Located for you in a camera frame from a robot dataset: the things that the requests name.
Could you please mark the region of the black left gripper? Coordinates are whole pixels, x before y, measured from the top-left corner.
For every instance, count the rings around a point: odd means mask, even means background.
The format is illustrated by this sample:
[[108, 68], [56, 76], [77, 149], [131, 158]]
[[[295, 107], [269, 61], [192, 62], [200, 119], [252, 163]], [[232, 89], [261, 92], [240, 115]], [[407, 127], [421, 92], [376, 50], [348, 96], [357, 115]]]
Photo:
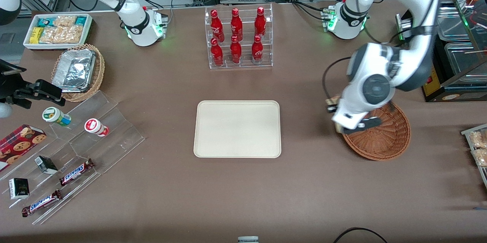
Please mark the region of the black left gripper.
[[[337, 106], [327, 106], [327, 113], [335, 113]], [[357, 126], [357, 129], [369, 129], [377, 127], [382, 124], [382, 120], [379, 117], [368, 117], [362, 119]]]

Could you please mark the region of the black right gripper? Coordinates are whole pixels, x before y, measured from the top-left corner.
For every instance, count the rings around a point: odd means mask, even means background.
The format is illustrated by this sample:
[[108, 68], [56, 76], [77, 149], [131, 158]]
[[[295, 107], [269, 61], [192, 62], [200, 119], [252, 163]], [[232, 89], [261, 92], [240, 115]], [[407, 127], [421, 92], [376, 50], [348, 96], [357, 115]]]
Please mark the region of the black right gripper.
[[39, 100], [65, 106], [66, 99], [62, 97], [61, 88], [43, 79], [30, 83], [21, 75], [25, 71], [25, 68], [0, 60], [0, 100], [2, 103], [8, 106], [31, 108], [32, 102], [28, 99], [33, 99], [37, 92]]

